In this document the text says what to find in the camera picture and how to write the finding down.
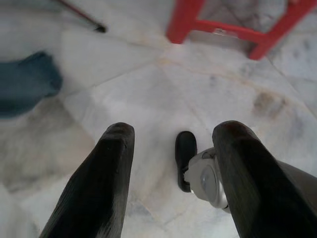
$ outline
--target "red stool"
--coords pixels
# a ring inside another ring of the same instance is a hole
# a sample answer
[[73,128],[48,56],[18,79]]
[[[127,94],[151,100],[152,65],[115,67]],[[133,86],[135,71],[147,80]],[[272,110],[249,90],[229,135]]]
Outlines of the red stool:
[[196,17],[204,2],[205,0],[177,0],[166,33],[168,39],[172,43],[181,44],[192,30],[234,35],[257,44],[249,54],[249,58],[252,60],[260,60],[265,56],[285,34],[317,5],[317,0],[299,0],[296,4],[289,4],[286,13],[273,28],[267,33],[262,33],[245,27],[197,19]]

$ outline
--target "red stool leg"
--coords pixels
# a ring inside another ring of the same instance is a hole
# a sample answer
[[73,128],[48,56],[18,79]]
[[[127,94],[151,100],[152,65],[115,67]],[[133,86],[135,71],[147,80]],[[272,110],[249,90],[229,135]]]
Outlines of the red stool leg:
[[265,56],[316,4],[317,0],[300,0],[297,4],[289,5],[286,14],[266,34],[264,40],[251,51],[249,58],[260,60]]
[[193,29],[196,16],[205,0],[177,0],[166,36],[172,43],[181,44]]

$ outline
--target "marble floor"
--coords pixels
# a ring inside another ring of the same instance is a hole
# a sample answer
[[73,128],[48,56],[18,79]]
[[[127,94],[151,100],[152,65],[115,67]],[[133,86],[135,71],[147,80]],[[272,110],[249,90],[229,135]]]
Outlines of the marble floor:
[[[136,133],[122,238],[238,237],[230,214],[178,188],[182,130],[202,151],[216,125],[241,121],[277,159],[317,176],[317,11],[252,61],[250,44],[235,38],[191,32],[171,44],[164,31],[174,0],[72,2],[109,31],[95,33],[56,6],[0,8],[0,60],[46,50],[64,77],[57,98],[0,121],[1,237],[38,236],[70,174],[118,121]],[[266,12],[276,19],[285,7],[238,2],[209,0],[201,18],[266,31]]]

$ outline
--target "black shoe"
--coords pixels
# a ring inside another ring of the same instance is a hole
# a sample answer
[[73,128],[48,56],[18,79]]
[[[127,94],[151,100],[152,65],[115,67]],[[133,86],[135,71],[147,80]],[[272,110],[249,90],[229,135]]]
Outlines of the black shoe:
[[183,131],[178,134],[175,142],[175,160],[178,170],[178,186],[184,192],[190,192],[190,185],[184,180],[191,158],[197,155],[197,144],[193,133]]

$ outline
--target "blue fabric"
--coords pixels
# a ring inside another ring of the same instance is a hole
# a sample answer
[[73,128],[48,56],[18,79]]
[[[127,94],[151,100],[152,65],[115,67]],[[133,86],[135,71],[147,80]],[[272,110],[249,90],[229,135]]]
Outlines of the blue fabric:
[[45,52],[0,63],[0,118],[31,110],[44,97],[56,95],[61,86],[62,77]]

